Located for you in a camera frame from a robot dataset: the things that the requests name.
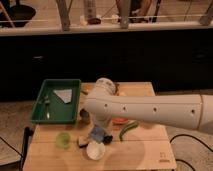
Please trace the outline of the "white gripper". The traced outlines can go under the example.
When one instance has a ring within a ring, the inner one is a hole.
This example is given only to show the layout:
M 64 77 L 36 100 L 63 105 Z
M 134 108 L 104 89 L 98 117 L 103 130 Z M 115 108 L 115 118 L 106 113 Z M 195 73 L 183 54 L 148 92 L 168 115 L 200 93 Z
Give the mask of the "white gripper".
M 107 114 L 94 113 L 92 114 L 92 121 L 95 125 L 107 129 L 111 123 L 112 117 Z

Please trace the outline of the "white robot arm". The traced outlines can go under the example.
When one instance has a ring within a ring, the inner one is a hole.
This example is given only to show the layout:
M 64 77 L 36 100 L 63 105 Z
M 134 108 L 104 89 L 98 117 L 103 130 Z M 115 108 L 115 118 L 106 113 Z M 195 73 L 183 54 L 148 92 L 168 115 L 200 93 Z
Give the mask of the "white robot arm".
M 88 93 L 84 108 L 96 125 L 106 127 L 111 118 L 196 130 L 213 135 L 213 95 L 116 96 L 115 84 L 99 78 Z

